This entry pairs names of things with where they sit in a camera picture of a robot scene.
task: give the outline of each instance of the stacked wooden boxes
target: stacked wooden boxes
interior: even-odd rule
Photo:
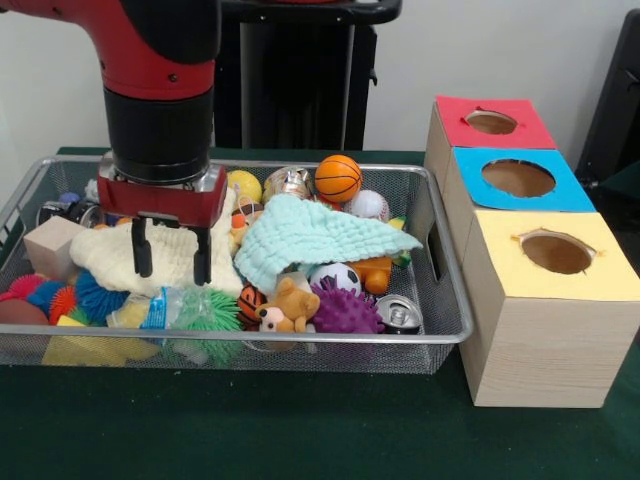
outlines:
[[[425,165],[473,304],[474,403],[602,406],[640,325],[640,280],[531,103],[438,97]]]

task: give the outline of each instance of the circular hole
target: circular hole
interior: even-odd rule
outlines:
[[[536,233],[522,241],[529,259],[550,272],[572,275],[591,265],[591,254],[578,240],[562,233]]]
[[[509,135],[518,126],[518,122],[510,116],[488,110],[476,110],[467,115],[466,120],[479,132],[489,135]]]
[[[551,173],[524,160],[496,160],[485,165],[482,176],[498,190],[521,198],[541,197],[556,186]]]

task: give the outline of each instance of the wire mesh basket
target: wire mesh basket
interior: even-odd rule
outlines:
[[[23,243],[47,200],[83,192],[95,178],[99,157],[47,158],[27,173],[0,213],[0,291],[33,270]],[[242,168],[264,181],[287,163],[216,161]],[[314,169],[315,164],[300,164]],[[394,266],[389,293],[419,307],[417,335],[278,334],[195,332],[100,327],[40,327],[0,324],[0,364],[78,365],[132,368],[209,368],[363,373],[432,374],[457,343],[472,332],[471,310],[455,258],[440,194],[432,174],[421,167],[362,165],[363,188],[381,193],[392,216],[406,216],[408,233],[422,250],[407,268]],[[194,364],[182,353],[204,349],[208,360]]]

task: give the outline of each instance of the red box lid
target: red box lid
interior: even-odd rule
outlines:
[[[530,100],[478,100],[439,95],[436,103],[452,147],[557,149]]]

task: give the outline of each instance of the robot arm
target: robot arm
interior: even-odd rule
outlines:
[[[112,155],[98,177],[103,208],[133,217],[136,272],[152,273],[146,218],[198,236],[195,280],[210,281],[209,229],[226,175],[210,165],[219,0],[0,0],[13,10],[81,26],[102,70]]]

